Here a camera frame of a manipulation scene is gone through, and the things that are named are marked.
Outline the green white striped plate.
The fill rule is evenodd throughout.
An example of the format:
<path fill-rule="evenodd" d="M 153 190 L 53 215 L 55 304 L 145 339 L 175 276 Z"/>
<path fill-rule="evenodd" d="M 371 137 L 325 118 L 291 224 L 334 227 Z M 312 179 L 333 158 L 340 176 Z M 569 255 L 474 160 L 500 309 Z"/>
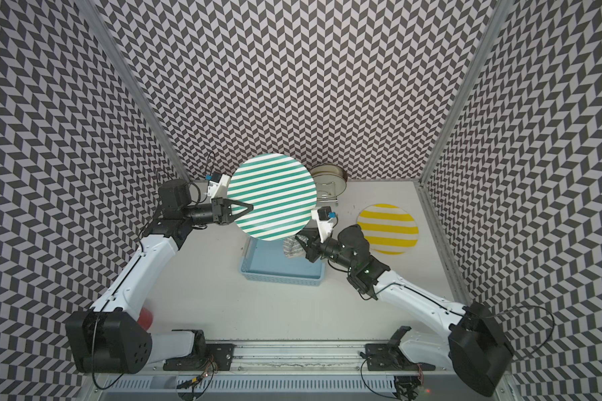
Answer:
<path fill-rule="evenodd" d="M 242 163 L 231 177 L 227 198 L 254 206 L 235 223 L 247 235 L 267 242 L 300 232 L 317 206 L 317 190 L 309 170 L 282 154 L 258 155 Z"/>

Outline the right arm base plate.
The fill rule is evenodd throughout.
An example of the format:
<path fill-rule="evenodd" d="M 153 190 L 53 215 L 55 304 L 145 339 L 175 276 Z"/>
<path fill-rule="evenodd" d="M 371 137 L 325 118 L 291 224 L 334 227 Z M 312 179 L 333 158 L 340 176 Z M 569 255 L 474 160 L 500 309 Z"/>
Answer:
<path fill-rule="evenodd" d="M 418 372 L 434 371 L 435 366 L 431 364 L 417 364 L 411 362 L 397 346 L 389 344 L 366 344 L 364 351 L 360 356 L 366 361 L 366 367 L 369 371 L 411 371 Z"/>

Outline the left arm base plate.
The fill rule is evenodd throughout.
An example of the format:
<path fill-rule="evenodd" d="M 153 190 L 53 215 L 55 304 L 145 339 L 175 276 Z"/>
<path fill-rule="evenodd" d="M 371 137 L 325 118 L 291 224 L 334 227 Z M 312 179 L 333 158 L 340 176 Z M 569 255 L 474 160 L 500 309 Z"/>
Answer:
<path fill-rule="evenodd" d="M 212 343 L 195 348 L 190 355 L 175 359 L 167 359 L 163 370 L 168 372 L 202 371 L 208 363 L 214 365 L 215 371 L 229 371 L 232 367 L 236 345 L 229 343 Z"/>

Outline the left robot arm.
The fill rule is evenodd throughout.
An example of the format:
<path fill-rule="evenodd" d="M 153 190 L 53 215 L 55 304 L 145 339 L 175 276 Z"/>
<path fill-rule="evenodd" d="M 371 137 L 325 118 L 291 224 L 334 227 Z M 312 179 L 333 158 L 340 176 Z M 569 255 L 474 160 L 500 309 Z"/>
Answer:
<path fill-rule="evenodd" d="M 212 355 L 202 331 L 151 334 L 140 323 L 141 313 L 158 277 L 196 227 L 232 224 L 254 207 L 224 197 L 196 204 L 182 179 L 164 183 L 158 195 L 155 215 L 119 277 L 91 306 L 65 321 L 75 366 L 83 374 L 136 374 L 148 364 L 196 364 Z"/>

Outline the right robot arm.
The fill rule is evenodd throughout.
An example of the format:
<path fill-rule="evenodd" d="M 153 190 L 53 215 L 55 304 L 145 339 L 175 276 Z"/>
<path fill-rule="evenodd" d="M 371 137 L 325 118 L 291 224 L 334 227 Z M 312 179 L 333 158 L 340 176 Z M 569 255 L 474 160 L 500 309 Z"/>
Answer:
<path fill-rule="evenodd" d="M 371 254 L 358 225 L 346 227 L 337 238 L 322 238 L 317 228 L 304 229 L 294 238 L 309 261 L 323 259 L 344 267 L 347 281 L 360 295 L 405 310 L 430 329 L 429 334 L 401 335 L 398 350 L 405 359 L 451 369 L 477 394 L 494 395 L 513 362 L 514 349 L 490 307 L 449 301 L 409 282 Z"/>

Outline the grey microfibre cloth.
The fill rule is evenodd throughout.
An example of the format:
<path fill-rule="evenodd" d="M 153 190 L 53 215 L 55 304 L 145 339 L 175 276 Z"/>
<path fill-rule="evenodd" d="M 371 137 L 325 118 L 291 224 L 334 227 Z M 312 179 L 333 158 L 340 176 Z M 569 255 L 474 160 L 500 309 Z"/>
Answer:
<path fill-rule="evenodd" d="M 287 237 L 283 242 L 283 253 L 287 258 L 305 257 L 306 251 L 296 236 Z"/>

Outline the yellow white striped plate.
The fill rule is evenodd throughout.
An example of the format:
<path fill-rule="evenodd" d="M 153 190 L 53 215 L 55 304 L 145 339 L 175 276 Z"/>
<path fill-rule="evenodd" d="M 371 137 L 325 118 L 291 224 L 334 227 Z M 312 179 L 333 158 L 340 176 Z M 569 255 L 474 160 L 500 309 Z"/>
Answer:
<path fill-rule="evenodd" d="M 358 215 L 357 225 L 376 252 L 401 255 L 418 244 L 419 227 L 414 217 L 391 204 L 366 207 Z"/>

